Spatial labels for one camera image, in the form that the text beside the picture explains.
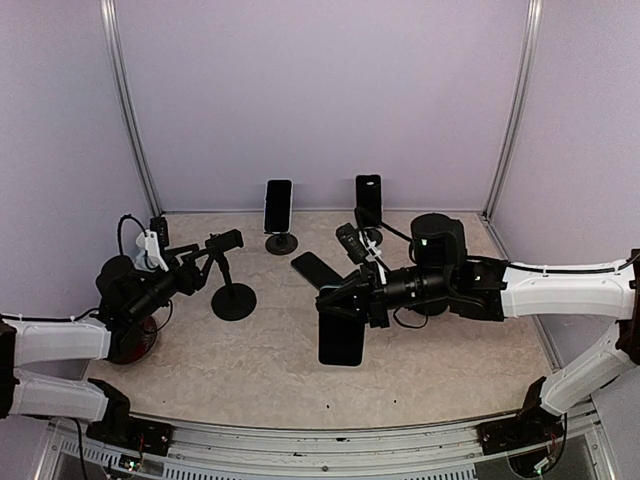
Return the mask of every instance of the phone stand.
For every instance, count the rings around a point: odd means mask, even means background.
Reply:
[[[298,239],[290,233],[279,233],[267,238],[264,247],[271,255],[289,255],[298,248]]]
[[[216,257],[220,272],[224,278],[224,286],[220,287],[211,299],[211,308],[222,320],[235,322],[251,315],[258,300],[251,287],[243,283],[233,283],[229,269],[229,261],[224,254]]]
[[[366,227],[364,233],[369,240],[376,244],[376,247],[382,243],[382,232],[376,227]]]

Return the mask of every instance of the black smartphone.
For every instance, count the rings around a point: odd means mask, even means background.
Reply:
[[[328,295],[335,289],[333,286],[325,286],[320,290],[320,296]],[[327,313],[319,313],[318,319],[320,363],[344,367],[360,365],[364,352],[364,323]]]
[[[380,226],[382,221],[382,180],[380,175],[358,175],[356,177],[356,206],[366,209],[374,217],[363,218],[365,228]]]
[[[340,285],[343,278],[315,253],[305,252],[291,260],[293,269],[320,290],[325,285]]]
[[[264,199],[264,233],[289,233],[293,204],[291,180],[269,180]]]

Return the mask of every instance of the table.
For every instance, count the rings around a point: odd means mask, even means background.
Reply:
[[[417,215],[385,212],[384,218],[408,233]],[[449,216],[463,221],[469,254],[497,256],[476,214]],[[86,376],[120,389],[134,412],[236,426],[394,427],[519,408],[529,384],[550,373],[528,318],[480,322],[447,312],[422,330],[367,329],[360,367],[317,361],[317,292],[289,262],[313,251],[341,275],[353,271],[334,236],[349,221],[351,212],[295,212],[298,250],[276,257],[264,249],[261,213],[168,216],[172,246],[202,246],[209,233],[242,231],[245,247],[228,259],[234,281],[256,291],[256,310],[239,322],[215,317],[210,300],[223,282],[214,267],[203,290],[174,297],[174,318],[146,358],[128,366],[91,362]],[[410,265],[403,240],[385,233],[382,248],[391,268]],[[159,322],[164,315],[158,312]]]

